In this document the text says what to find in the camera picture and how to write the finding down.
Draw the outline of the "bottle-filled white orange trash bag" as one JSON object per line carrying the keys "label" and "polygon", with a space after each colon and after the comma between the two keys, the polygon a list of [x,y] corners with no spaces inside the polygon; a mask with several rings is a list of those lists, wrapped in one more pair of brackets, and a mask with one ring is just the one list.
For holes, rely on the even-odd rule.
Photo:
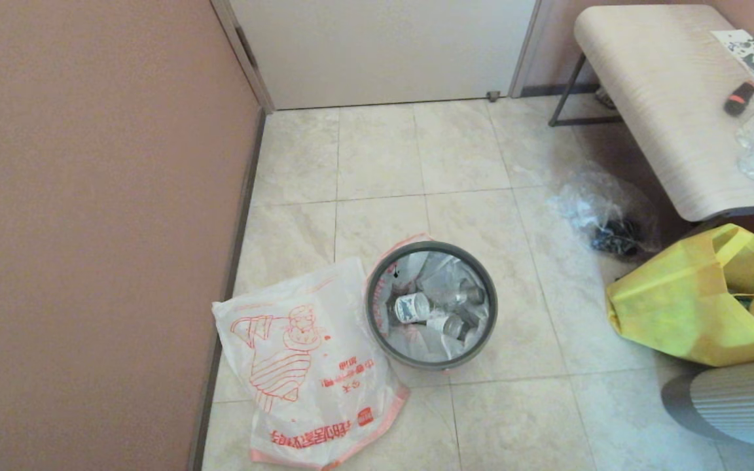
{"label": "bottle-filled white orange trash bag", "polygon": [[[459,341],[421,324],[401,324],[394,314],[395,299],[419,291],[457,290],[474,285],[486,293],[485,302],[465,306],[458,315],[473,325]],[[365,290],[366,316],[375,340],[393,345],[426,343],[431,352],[441,345],[448,358],[474,343],[490,340],[499,315],[494,281],[475,256],[457,245],[416,234],[386,251],[369,274]]]}

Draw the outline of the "fresh white red-printed bag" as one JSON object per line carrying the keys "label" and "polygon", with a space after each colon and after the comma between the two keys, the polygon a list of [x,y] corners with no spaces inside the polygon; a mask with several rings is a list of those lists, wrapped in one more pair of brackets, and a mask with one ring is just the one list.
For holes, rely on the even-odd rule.
{"label": "fresh white red-printed bag", "polygon": [[375,342],[366,281],[348,258],[213,304],[228,365],[255,401],[252,461],[330,471],[400,415],[410,390]]}

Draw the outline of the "clear crumpled plastic bag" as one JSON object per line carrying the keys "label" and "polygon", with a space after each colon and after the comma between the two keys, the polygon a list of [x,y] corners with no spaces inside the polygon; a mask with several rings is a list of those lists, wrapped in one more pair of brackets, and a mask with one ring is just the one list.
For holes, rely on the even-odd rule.
{"label": "clear crumpled plastic bag", "polygon": [[590,249],[595,229],[612,218],[628,218],[638,224],[641,232],[639,253],[633,257],[602,254],[622,260],[637,260],[662,249],[658,212],[651,200],[634,185],[602,169],[574,172],[560,186],[552,202]]}

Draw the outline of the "yellow fabric tote bag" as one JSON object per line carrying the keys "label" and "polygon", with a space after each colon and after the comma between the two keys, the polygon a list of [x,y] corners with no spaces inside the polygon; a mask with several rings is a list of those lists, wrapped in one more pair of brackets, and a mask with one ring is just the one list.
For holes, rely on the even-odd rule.
{"label": "yellow fabric tote bag", "polygon": [[754,361],[754,233],[725,224],[680,239],[605,290],[624,339],[704,366]]}

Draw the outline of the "crushed clear plastic bottle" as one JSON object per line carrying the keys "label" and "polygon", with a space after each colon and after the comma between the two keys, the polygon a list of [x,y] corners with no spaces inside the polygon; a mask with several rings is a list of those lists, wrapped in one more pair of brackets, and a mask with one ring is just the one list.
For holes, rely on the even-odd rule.
{"label": "crushed clear plastic bottle", "polygon": [[446,337],[464,341],[467,335],[473,330],[473,325],[458,314],[442,318],[429,319],[425,322],[428,328],[436,330]]}

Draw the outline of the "white door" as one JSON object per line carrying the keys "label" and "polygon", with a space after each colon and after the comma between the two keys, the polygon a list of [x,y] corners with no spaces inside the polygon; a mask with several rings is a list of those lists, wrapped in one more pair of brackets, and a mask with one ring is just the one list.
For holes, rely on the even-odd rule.
{"label": "white door", "polygon": [[229,0],[276,109],[505,95],[537,0]]}

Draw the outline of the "black metal table leg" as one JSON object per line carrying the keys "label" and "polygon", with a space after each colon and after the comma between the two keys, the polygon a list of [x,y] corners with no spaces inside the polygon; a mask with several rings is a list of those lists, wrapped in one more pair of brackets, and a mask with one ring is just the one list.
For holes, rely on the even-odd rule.
{"label": "black metal table leg", "polygon": [[581,53],[579,59],[577,60],[577,63],[575,63],[575,68],[571,76],[569,77],[568,83],[566,84],[564,88],[564,92],[560,96],[558,104],[556,108],[554,108],[554,112],[552,116],[550,117],[550,120],[548,120],[547,125],[550,126],[550,128],[555,128],[556,126],[593,126],[593,125],[616,124],[616,123],[624,122],[623,118],[620,115],[560,119],[560,116],[562,115],[562,111],[566,105],[566,102],[568,101],[569,96],[573,92],[575,84],[577,83],[577,79],[580,75],[581,69],[583,69],[586,61],[587,61],[586,54]]}

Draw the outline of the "light wood table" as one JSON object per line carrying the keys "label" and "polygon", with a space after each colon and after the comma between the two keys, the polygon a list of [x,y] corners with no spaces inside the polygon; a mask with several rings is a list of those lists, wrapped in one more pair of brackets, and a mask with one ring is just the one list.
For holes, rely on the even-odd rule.
{"label": "light wood table", "polygon": [[714,37],[730,27],[703,4],[593,6],[575,19],[577,44],[689,222],[754,209],[739,120],[724,110],[750,75]]}

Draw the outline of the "black orange marker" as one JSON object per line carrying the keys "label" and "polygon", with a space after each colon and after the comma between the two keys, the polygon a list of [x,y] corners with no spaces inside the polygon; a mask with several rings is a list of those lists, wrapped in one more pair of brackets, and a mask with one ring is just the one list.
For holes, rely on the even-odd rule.
{"label": "black orange marker", "polygon": [[736,87],[724,103],[724,111],[729,116],[737,117],[745,113],[746,108],[754,96],[754,82],[745,81]]}

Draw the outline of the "grey ribbed round object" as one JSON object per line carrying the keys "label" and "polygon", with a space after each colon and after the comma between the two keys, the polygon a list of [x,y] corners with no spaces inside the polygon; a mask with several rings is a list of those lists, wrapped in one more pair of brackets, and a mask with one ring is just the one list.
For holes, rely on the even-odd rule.
{"label": "grey ribbed round object", "polygon": [[671,379],[661,399],[667,414],[688,431],[754,445],[754,362]]}

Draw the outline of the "black white printed booklet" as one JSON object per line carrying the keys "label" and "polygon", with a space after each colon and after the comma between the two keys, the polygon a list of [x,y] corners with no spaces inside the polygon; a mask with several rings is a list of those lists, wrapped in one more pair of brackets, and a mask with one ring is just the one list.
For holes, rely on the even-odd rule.
{"label": "black white printed booklet", "polygon": [[754,36],[742,29],[710,31],[754,78]]}

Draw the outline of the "grey door frame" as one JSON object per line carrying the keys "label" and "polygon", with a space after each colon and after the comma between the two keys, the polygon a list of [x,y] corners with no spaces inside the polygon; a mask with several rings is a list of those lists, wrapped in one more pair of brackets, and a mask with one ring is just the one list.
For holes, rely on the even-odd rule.
{"label": "grey door frame", "polygon": [[266,115],[275,113],[276,107],[261,77],[257,58],[253,53],[242,25],[236,17],[236,13],[234,13],[230,0],[209,0],[209,2],[226,33],[234,56],[243,69],[243,74],[248,80],[249,87],[251,87],[255,99],[257,99]]}

